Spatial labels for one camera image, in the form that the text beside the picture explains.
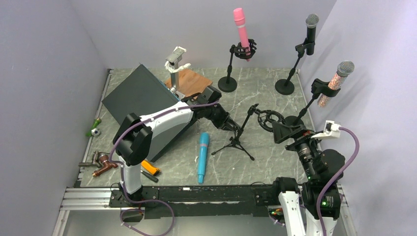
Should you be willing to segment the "black tripod shock-mount stand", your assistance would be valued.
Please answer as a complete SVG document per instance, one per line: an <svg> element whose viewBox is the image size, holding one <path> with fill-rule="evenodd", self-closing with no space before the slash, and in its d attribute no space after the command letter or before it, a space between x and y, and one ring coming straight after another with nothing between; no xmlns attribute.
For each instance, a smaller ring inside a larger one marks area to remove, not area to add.
<svg viewBox="0 0 417 236"><path fill-rule="evenodd" d="M256 114L257 115L257 122L258 124L267 132L272 132L272 123L274 121L277 121L279 123L282 124L286 124L285 123L285 118L282 114L280 114L279 112L275 111L275 110L260 110L257 107L259 106L259 103L255 103L254 105L250 106L250 108L247 111L247 116L243 122L243 125L240 125L242 130L239 133L234 133L233 136L230 137L229 141L230 143L223 146L222 148L213 151L211 153L211 155L215 155L218 152L222 151L225 148L236 148L238 150L242 150L244 151L248 157L254 161L255 158L254 156L252 156L241 144L240 141L240 137L242 136L243 132L244 132L244 128L247 125L247 122L249 120L249 118L253 115Z"/></svg>

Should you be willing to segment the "blue microphone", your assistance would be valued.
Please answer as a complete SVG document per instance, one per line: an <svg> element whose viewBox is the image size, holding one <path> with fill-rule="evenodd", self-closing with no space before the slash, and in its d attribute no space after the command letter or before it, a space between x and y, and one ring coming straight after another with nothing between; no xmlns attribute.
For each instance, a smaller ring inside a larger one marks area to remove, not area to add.
<svg viewBox="0 0 417 236"><path fill-rule="evenodd" d="M200 135L199 139L199 158L197 167L197 180L199 184L204 183L208 145L209 134L207 132L204 132Z"/></svg>

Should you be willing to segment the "dark grey rack unit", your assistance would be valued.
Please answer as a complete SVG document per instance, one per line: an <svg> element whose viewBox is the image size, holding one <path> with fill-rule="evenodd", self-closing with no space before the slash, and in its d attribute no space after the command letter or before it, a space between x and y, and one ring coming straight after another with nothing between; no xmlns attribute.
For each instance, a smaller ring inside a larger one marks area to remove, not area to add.
<svg viewBox="0 0 417 236"><path fill-rule="evenodd" d="M102 101L110 114L119 123L120 128L115 136L116 141L134 122L153 117L160 111L184 106L167 87L156 78L144 65L139 65L120 85ZM146 125L152 128L152 140L139 144L135 152L147 151L146 159L157 161L167 152L176 138L193 125L193 112L190 109L169 113Z"/></svg>

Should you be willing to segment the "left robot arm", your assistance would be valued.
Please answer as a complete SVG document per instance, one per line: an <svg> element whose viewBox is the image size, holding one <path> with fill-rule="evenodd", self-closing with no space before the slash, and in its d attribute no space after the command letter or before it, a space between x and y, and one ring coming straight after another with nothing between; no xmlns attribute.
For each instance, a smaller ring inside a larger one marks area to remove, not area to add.
<svg viewBox="0 0 417 236"><path fill-rule="evenodd" d="M127 115L113 139L110 154L118 155L121 167L120 186L122 200L130 207L142 199L141 163L149 156L152 143L158 137L168 135L162 147L179 136L185 127L205 118L220 130L232 131L235 135L243 131L230 114L219 104L222 93L213 86L203 92L184 97L173 106L149 115Z"/></svg>

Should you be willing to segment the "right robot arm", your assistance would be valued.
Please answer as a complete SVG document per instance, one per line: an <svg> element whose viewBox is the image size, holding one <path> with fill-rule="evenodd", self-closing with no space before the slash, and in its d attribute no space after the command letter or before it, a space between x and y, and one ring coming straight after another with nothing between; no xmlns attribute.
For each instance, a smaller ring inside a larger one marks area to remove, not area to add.
<svg viewBox="0 0 417 236"><path fill-rule="evenodd" d="M343 175L338 171L344 166L345 157L333 149L320 150L318 144L323 139L339 138L340 125L328 120L323 131L316 133L302 124L288 126L274 121L272 131L277 144L294 140L285 149L297 153L306 174L301 196L306 208L307 235L333 235L341 208L337 181Z"/></svg>

